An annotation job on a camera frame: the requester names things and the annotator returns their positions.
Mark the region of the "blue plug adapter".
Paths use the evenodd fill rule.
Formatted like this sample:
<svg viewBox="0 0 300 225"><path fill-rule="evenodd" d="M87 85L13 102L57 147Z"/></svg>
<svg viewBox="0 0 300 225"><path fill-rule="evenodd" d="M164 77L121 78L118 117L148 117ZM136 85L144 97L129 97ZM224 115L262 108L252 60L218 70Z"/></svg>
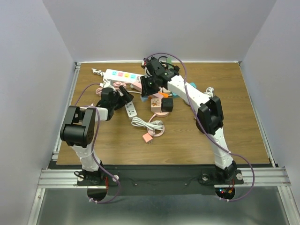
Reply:
<svg viewBox="0 0 300 225"><path fill-rule="evenodd" d="M148 96L145 96L145 97L140 96L140 99L141 99L142 102L147 102L149 97Z"/></svg>

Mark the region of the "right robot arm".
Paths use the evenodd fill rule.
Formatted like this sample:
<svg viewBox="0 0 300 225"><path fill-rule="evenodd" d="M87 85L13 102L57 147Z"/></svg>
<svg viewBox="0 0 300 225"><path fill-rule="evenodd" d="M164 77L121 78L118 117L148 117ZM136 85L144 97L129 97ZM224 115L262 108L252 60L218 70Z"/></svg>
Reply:
<svg viewBox="0 0 300 225"><path fill-rule="evenodd" d="M145 75L140 78L142 96L148 97L164 87L188 102L196 118L196 126L211 141L216 167L216 179L221 183L231 180L237 170L223 131L223 110L217 96L210 97L186 82L178 69L165 68L155 57L145 58L142 63Z"/></svg>

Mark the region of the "small white power strip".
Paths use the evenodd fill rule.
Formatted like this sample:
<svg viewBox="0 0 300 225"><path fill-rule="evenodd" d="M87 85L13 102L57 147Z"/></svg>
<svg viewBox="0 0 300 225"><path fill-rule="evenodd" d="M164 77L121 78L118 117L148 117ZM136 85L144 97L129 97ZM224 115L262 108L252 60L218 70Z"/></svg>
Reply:
<svg viewBox="0 0 300 225"><path fill-rule="evenodd" d="M125 109L130 120L132 120L134 117L137 117L137 111L132 101L125 104Z"/></svg>

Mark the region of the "black cube socket adapter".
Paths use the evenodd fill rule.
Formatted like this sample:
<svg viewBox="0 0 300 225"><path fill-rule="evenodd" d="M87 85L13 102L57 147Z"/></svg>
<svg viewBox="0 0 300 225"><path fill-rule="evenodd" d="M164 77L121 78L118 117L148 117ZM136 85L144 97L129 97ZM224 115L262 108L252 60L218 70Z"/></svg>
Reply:
<svg viewBox="0 0 300 225"><path fill-rule="evenodd" d="M173 111L173 98L172 97L162 98L161 110L162 110L162 112L172 112Z"/></svg>

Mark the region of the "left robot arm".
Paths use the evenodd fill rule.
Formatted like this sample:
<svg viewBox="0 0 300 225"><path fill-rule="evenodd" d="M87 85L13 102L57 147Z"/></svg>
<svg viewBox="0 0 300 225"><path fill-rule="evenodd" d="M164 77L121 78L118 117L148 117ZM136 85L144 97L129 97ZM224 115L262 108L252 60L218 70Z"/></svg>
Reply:
<svg viewBox="0 0 300 225"><path fill-rule="evenodd" d="M109 121L118 110L132 102L134 96L124 87L106 87L96 106L68 107L60 129L60 139L70 146L80 159L82 170L75 172L80 185L100 185L108 176L101 160L94 153L99 123Z"/></svg>

